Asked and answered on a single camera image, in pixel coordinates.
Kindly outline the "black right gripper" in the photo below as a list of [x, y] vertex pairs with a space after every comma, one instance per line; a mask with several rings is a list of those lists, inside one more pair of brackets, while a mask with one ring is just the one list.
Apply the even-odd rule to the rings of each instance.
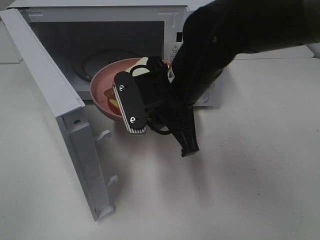
[[194, 111], [183, 109], [181, 97], [171, 87], [175, 77], [172, 66], [160, 57], [148, 57], [146, 68], [149, 73], [133, 77], [144, 103], [147, 125], [160, 135], [173, 135], [181, 146], [182, 157], [195, 154], [199, 147]]

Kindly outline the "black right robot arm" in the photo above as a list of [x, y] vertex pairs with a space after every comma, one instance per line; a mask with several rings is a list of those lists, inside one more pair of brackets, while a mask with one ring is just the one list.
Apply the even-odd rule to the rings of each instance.
[[182, 45], [170, 65], [150, 56], [129, 71], [135, 78], [129, 113], [132, 134], [146, 127], [173, 135], [182, 156], [198, 151], [193, 107], [238, 54], [317, 43], [317, 0], [215, 0], [185, 21]]

